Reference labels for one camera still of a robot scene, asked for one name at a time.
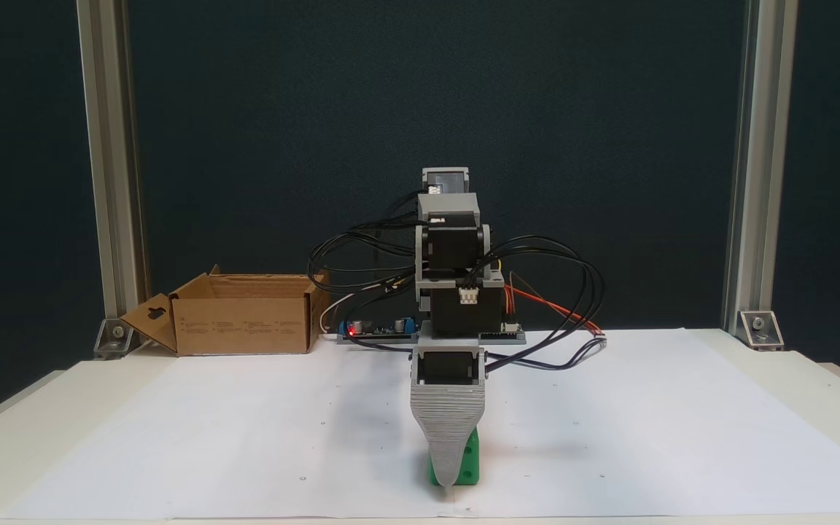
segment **white wire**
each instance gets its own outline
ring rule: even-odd
[[[366,286],[365,288],[360,289],[359,292],[364,292],[367,289],[378,288],[379,286],[381,286],[381,284],[373,284],[371,286]],[[323,333],[329,333],[329,331],[327,331],[326,329],[326,323],[323,322],[323,319],[326,319],[326,313],[329,313],[331,309],[335,308],[336,306],[339,306],[339,303],[346,301],[346,299],[352,297],[355,294],[356,292],[349,293],[349,295],[343,296],[343,298],[341,298],[339,301],[336,301],[335,303],[330,305],[330,307],[327,307],[327,309],[323,310],[323,313],[319,315],[319,329],[322,330]]]

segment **box flap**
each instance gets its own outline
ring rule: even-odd
[[[195,279],[171,292],[171,299],[216,299],[209,276],[200,273]]]
[[[174,323],[171,320],[171,302],[163,293],[141,303],[121,319],[144,336],[157,341],[164,348],[177,352]]]

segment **cardboard box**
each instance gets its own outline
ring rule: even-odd
[[[121,319],[181,356],[303,354],[329,304],[307,276],[222,275],[217,265]]]

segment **white paper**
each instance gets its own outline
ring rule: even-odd
[[[612,332],[567,372],[492,373],[476,486],[429,484],[408,383],[404,354],[333,343],[178,359],[4,517],[840,512],[840,448],[684,331]]]

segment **green block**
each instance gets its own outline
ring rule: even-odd
[[[466,451],[462,455],[462,468],[459,469],[459,478],[456,485],[475,485],[478,482],[478,428],[472,430],[469,441],[466,442]],[[436,474],[433,472],[433,459],[429,461],[429,481],[433,485],[439,485],[436,481]]]

